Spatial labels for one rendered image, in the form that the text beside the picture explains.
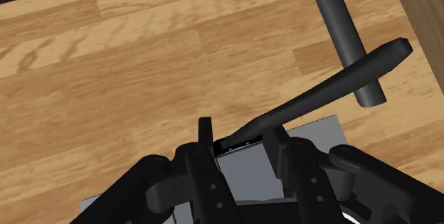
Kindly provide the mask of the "brown wooden furniture panel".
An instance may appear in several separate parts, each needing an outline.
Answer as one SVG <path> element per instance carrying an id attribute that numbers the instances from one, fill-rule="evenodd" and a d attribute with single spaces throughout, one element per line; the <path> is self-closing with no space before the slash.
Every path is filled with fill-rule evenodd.
<path id="1" fill-rule="evenodd" d="M 444 0 L 399 0 L 444 94 Z"/>

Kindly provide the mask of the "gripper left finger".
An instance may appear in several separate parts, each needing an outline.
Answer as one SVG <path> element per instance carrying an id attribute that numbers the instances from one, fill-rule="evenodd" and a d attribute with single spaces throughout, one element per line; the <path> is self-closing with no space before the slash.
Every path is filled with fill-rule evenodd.
<path id="1" fill-rule="evenodd" d="M 193 224 L 243 224 L 215 162 L 210 117 L 199 119 L 198 131 L 173 159 L 142 157 L 70 224 L 165 224 L 182 203 L 191 204 Z"/>

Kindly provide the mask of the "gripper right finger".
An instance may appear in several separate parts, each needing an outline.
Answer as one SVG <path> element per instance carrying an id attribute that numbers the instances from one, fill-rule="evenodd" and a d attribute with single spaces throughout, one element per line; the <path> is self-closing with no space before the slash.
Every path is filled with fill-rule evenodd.
<path id="1" fill-rule="evenodd" d="M 348 144 L 321 152 L 283 127 L 263 146 L 302 224 L 444 224 L 444 193 Z"/>

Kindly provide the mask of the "black cylinder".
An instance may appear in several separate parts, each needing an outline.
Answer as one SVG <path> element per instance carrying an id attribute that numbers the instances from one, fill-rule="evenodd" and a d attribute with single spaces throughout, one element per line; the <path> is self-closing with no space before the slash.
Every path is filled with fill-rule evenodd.
<path id="1" fill-rule="evenodd" d="M 315 0 L 329 36 L 344 68 L 366 55 L 358 31 L 344 0 Z M 361 107 L 374 107 L 387 101 L 379 81 L 354 92 Z"/>

